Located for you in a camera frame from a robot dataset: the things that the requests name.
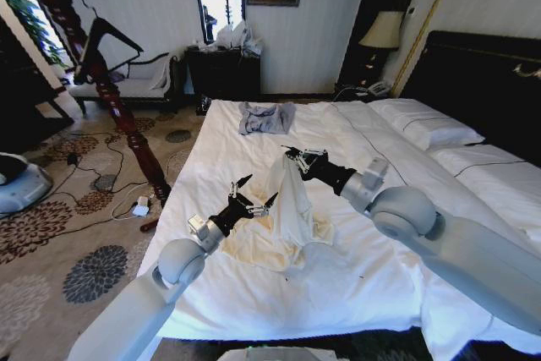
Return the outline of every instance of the white pillow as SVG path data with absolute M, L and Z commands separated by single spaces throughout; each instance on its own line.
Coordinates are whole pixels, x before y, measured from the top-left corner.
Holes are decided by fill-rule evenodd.
M 369 106 L 421 150 L 484 140 L 474 129 L 414 99 L 384 99 Z
M 429 154 L 509 225 L 541 247 L 541 169 L 493 145 Z

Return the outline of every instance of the white charger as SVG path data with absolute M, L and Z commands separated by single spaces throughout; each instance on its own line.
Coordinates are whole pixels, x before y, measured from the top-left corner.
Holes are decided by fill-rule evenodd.
M 132 213 L 136 216 L 146 216 L 149 212 L 149 198 L 146 196 L 140 196 L 137 199 L 137 205 L 134 207 Z

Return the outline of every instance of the green plant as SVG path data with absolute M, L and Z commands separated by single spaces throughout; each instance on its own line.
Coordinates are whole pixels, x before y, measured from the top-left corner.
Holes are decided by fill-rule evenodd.
M 60 59 L 60 49 L 47 36 L 44 27 L 45 23 L 38 19 L 32 11 L 38 6 L 30 0 L 6 0 L 6 2 L 8 2 L 9 7 L 14 11 L 34 43 L 43 51 L 47 62 L 49 64 L 57 63 L 66 68 L 67 65 Z

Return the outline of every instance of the upholstered bench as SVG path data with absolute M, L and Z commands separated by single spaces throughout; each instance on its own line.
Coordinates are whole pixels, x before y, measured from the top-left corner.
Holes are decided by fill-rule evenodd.
M 178 109 L 186 81 L 186 63 L 183 52 L 164 52 L 149 61 L 128 63 L 126 79 L 117 82 L 123 101 L 164 103 Z M 96 84 L 68 87 L 69 94 L 86 114 L 85 101 L 99 101 Z

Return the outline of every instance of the wooden bed post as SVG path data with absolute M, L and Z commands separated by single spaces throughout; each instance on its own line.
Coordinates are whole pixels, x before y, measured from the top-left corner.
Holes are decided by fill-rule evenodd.
M 86 33 L 81 28 L 80 17 L 75 13 L 73 0 L 40 0 L 49 10 L 52 19 L 60 25 L 68 38 L 68 43 L 75 58 L 79 60 L 86 43 Z M 118 88 L 109 79 L 107 64 L 98 52 L 96 61 L 90 66 L 89 73 L 96 82 L 100 98 L 109 106 L 109 112 L 117 126 L 128 139 L 128 146 L 137 158 L 141 171 L 154 187 L 156 197 L 163 206 L 171 187 L 167 184 L 160 163 L 150 150 L 148 141 L 135 126 L 134 115 L 120 101 Z

